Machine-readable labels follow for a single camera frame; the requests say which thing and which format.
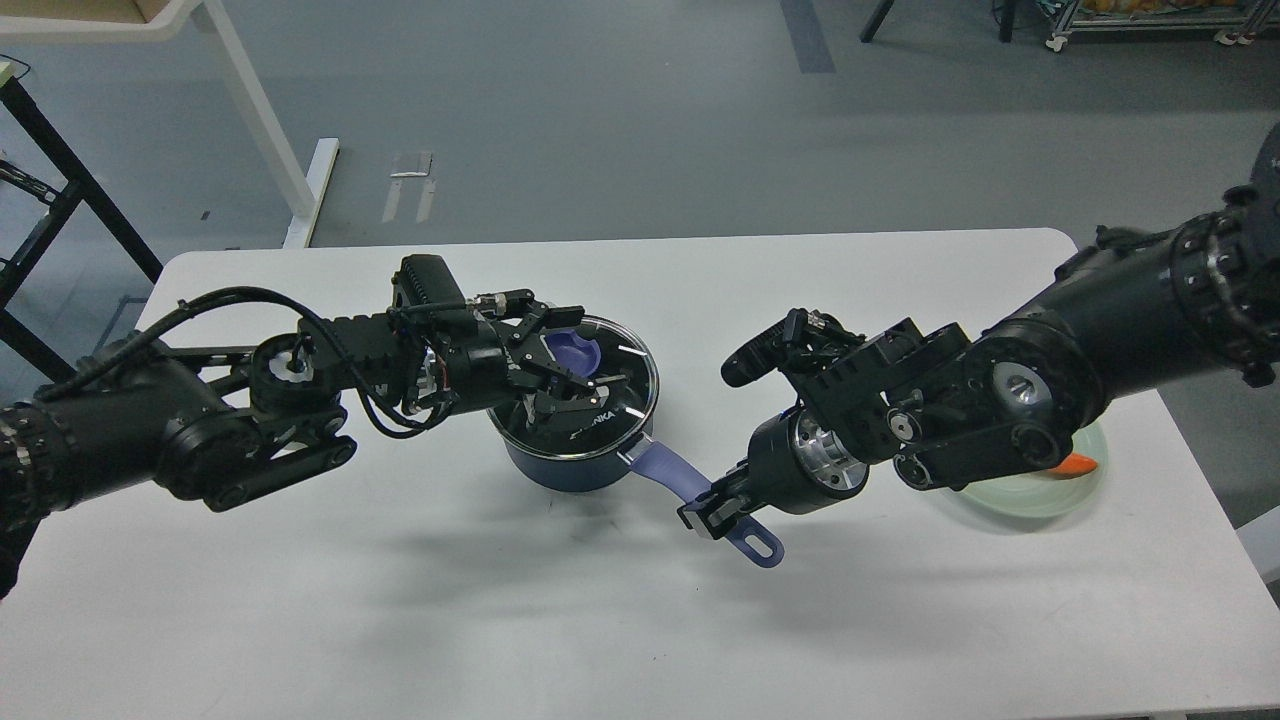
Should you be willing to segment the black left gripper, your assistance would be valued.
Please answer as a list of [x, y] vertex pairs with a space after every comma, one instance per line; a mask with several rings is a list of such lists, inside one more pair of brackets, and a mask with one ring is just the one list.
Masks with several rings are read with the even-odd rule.
[[553, 357], [545, 336], [575, 329], [584, 316], [581, 305], [559, 307], [538, 300], [508, 304], [504, 313], [420, 313], [419, 331], [430, 352], [420, 368], [419, 410], [444, 402], [447, 395], [453, 398], [452, 413], [520, 400], [521, 441], [586, 441], [607, 433], [634, 400], [630, 373], [605, 372], [580, 383], [547, 377], [522, 391], [509, 378], [511, 357]]

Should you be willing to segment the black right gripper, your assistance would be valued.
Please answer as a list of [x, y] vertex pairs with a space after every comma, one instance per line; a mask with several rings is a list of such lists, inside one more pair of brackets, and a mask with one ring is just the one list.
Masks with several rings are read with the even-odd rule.
[[762, 423], [748, 443], [746, 462], [739, 462], [678, 507], [677, 516], [687, 529], [708, 539], [763, 541], [762, 525], [749, 509], [814, 512], [859, 495], [869, 471], [810, 409], [791, 407]]

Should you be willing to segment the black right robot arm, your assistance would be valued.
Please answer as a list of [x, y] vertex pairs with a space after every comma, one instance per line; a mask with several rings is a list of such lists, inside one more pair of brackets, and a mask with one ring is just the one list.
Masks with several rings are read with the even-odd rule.
[[1275, 382], [1277, 132], [1224, 205], [1162, 232], [1101, 225], [1015, 313], [966, 337], [904, 319], [855, 334], [795, 307], [721, 368], [741, 387], [781, 373], [796, 402], [753, 433], [746, 457], [680, 507], [718, 541], [765, 506], [801, 515], [856, 496], [891, 462], [914, 489], [1059, 466], [1115, 398], [1211, 372]]

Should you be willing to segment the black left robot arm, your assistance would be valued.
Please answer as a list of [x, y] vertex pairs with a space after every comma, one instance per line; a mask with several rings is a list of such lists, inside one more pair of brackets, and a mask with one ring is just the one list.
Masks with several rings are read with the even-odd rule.
[[[164, 343], [178, 325], [239, 304], [288, 307], [298, 327], [252, 348]], [[151, 480], [221, 512], [342, 466], [357, 448], [340, 432], [346, 391], [393, 439], [506, 404], [526, 407], [536, 427], [589, 428], [625, 375], [556, 356], [552, 334], [585, 316], [530, 290], [415, 290], [404, 273], [392, 305], [366, 316], [326, 320], [251, 286], [183, 301], [83, 359], [70, 379], [4, 407], [3, 592], [40, 523], [88, 500]]]

